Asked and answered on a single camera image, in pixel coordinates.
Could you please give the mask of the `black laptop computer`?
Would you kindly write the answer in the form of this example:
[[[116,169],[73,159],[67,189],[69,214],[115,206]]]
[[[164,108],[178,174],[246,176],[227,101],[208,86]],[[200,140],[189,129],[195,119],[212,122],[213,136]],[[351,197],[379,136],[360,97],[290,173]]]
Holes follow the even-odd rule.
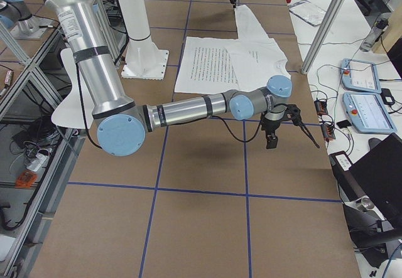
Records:
[[[401,227],[401,138],[392,133],[349,171],[393,226]]]

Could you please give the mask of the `aluminium frame post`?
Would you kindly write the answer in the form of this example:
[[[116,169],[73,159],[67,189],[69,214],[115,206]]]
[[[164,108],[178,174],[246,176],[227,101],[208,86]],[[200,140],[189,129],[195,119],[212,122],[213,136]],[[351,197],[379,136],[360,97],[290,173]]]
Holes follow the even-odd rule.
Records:
[[[333,25],[343,3],[344,0],[331,0],[329,7],[326,10],[323,21],[313,39],[312,45],[303,61],[303,65],[301,67],[301,74],[306,75],[308,71],[311,69],[323,45],[323,42],[326,39],[330,31],[330,28]]]

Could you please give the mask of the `blue teach pendant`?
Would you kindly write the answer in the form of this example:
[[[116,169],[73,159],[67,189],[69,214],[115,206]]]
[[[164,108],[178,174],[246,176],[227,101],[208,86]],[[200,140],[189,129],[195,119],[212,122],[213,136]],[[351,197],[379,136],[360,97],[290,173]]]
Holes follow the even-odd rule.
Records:
[[[340,65],[340,74],[347,90],[381,93],[377,66],[374,63],[344,58]]]
[[[379,94],[345,92],[342,95],[342,101],[352,125],[358,132],[363,134],[397,132]]]

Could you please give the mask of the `black orange connector box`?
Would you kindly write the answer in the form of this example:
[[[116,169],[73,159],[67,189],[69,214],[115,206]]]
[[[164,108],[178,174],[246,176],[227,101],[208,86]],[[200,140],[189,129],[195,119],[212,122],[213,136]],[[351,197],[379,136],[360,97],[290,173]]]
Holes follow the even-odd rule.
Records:
[[[324,141],[330,142],[336,139],[334,133],[334,126],[332,124],[328,124],[326,122],[321,123],[320,125]]]
[[[314,101],[314,106],[315,110],[317,112],[317,115],[328,115],[328,110],[327,110],[327,101],[326,100],[316,100]]]

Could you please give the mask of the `black box with white label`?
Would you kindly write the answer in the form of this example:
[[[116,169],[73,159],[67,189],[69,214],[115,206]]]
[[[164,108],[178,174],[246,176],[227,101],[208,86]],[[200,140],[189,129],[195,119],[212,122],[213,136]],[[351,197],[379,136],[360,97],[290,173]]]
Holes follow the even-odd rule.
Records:
[[[343,176],[353,165],[345,151],[329,154],[329,161],[335,177]]]

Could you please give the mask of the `lower blue teach pendant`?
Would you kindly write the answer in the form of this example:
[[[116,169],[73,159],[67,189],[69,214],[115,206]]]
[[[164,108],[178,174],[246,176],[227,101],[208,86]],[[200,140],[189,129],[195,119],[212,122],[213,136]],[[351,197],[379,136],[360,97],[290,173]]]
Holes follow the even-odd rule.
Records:
[[[342,95],[342,101],[352,125],[358,132],[363,134],[397,132],[379,94],[345,92]]]

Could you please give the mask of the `white plastic chair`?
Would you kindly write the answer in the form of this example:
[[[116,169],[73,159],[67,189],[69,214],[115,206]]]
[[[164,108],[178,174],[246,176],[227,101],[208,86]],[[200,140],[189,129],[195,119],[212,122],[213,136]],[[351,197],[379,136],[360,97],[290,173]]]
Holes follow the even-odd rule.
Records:
[[[52,122],[60,127],[84,129],[85,126],[82,116],[77,70],[73,59],[73,52],[70,48],[66,48],[61,51],[60,56],[72,83],[72,89],[53,112]],[[86,122],[88,127],[90,127],[94,120],[92,116],[94,103],[82,77],[80,77],[80,85],[83,94]]]

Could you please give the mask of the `silver-edged plastic document bag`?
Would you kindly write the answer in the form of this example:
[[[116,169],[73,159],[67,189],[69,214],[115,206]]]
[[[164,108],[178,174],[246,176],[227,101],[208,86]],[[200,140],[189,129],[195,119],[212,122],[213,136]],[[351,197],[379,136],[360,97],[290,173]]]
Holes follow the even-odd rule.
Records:
[[[309,0],[295,2],[288,8],[291,13],[312,26],[319,26],[326,15],[326,10]]]

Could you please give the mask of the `white central mounting column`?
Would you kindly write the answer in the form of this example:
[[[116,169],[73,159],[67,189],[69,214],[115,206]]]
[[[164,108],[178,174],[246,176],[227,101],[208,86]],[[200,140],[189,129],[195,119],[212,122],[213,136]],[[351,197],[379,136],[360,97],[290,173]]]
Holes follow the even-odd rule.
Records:
[[[152,40],[144,0],[118,1],[129,37],[122,76],[164,79],[169,51],[159,49]]]

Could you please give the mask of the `lower black orange connector box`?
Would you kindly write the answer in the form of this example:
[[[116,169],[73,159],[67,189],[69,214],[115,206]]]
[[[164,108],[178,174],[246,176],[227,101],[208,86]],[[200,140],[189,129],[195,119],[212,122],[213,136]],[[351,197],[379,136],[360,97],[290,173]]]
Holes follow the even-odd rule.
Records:
[[[336,139],[334,133],[334,126],[332,124],[328,124],[326,122],[321,123],[320,125],[324,141],[330,142]]]

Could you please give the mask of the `orange device under table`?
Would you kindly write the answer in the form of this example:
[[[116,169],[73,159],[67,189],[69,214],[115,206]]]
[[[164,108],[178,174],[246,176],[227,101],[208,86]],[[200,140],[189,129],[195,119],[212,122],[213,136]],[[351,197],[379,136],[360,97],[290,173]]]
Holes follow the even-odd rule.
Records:
[[[31,185],[36,181],[37,174],[35,172],[25,170],[23,171],[15,182],[16,188],[30,188]]]

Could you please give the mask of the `upper blue teach pendant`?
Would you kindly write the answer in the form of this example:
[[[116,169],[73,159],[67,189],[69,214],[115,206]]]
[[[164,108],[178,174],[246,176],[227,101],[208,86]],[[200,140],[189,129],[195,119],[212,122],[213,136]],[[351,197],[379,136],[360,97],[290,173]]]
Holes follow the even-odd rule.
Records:
[[[347,90],[381,93],[377,66],[374,63],[344,58],[340,65],[340,74]]]

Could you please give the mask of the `white long-sleeve printed shirt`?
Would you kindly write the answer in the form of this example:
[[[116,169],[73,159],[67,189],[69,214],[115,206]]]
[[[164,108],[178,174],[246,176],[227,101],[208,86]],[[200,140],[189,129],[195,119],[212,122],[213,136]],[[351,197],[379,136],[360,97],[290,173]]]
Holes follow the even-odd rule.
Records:
[[[246,6],[234,9],[237,38],[188,36],[175,92],[217,94],[228,90],[250,92],[275,75],[290,79],[288,59]]]

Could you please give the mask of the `upper black orange connector box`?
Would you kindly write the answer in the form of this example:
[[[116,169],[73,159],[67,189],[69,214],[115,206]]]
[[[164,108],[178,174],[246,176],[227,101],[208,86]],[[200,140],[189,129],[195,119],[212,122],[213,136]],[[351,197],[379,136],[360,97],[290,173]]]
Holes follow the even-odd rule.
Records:
[[[328,115],[328,110],[327,110],[327,101],[326,100],[316,100],[314,101],[314,106],[315,110],[317,112],[317,115]]]

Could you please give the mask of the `white power strip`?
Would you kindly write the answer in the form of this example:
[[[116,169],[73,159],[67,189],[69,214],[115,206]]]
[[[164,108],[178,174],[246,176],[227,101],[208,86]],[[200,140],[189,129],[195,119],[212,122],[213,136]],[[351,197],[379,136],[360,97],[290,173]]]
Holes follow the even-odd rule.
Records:
[[[49,155],[43,153],[37,153],[36,156],[30,161],[26,169],[32,172],[37,172],[46,163]]]

